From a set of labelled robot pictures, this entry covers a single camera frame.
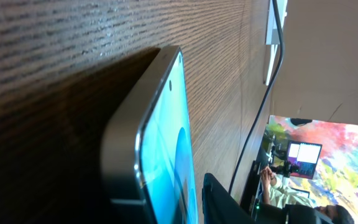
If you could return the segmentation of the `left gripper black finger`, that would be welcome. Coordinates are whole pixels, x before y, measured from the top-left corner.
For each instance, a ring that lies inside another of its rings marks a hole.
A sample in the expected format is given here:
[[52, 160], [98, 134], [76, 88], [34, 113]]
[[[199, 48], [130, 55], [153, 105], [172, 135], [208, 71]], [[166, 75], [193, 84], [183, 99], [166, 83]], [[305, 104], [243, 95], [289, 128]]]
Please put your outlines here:
[[204, 224], [254, 223], [211, 173], [204, 175], [202, 201]]

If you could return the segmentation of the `blue Galaxy S25 smartphone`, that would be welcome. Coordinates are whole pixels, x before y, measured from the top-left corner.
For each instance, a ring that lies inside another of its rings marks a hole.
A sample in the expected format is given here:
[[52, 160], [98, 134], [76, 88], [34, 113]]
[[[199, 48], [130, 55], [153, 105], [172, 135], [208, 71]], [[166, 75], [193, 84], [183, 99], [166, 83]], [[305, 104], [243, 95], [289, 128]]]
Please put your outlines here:
[[183, 54], [160, 50], [106, 125], [101, 179], [122, 223], [198, 223]]

